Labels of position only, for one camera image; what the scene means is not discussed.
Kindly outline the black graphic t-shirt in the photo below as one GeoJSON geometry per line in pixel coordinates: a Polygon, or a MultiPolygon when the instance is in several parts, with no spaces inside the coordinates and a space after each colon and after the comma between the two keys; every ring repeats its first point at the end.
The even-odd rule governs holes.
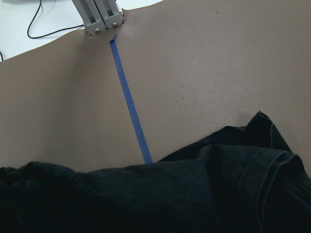
{"type": "Polygon", "coordinates": [[[0,170],[3,233],[308,233],[311,180],[258,112],[148,165],[0,170]]]}

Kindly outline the aluminium frame post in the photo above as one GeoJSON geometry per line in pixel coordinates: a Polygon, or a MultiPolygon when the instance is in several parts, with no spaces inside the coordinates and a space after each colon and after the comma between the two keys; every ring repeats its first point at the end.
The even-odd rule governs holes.
{"type": "Polygon", "coordinates": [[[115,0],[72,0],[91,36],[124,23],[123,11],[115,0]]]}

